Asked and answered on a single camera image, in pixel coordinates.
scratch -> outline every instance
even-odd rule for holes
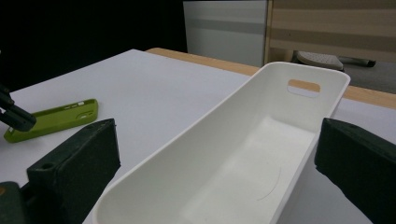
[[[274,191],[274,189],[275,189],[275,187],[276,187],[276,185],[277,185],[277,182],[279,182],[280,174],[281,174],[281,173],[282,173],[282,168],[279,167],[279,174],[277,175],[277,180],[276,180],[276,182],[275,182],[273,188],[272,188],[267,194],[265,194],[263,197],[260,197],[257,201],[263,200],[264,198],[266,198],[268,195],[270,195],[270,194]]]

black curtain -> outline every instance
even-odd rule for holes
[[[0,83],[12,91],[151,48],[187,52],[182,1],[0,1]]]

handle cutout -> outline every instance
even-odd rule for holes
[[[320,86],[314,82],[291,79],[288,82],[288,92],[305,97],[316,98],[320,94]]]

green phone case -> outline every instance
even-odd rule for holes
[[[9,127],[4,138],[9,143],[17,143],[93,122],[98,116],[98,103],[95,99],[89,99],[35,112],[33,116],[36,124],[29,132],[20,132]]]

white plastic bin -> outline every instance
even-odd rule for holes
[[[320,92],[295,90],[292,79]],[[348,83],[334,70],[265,65],[110,186],[93,223],[276,223]]]

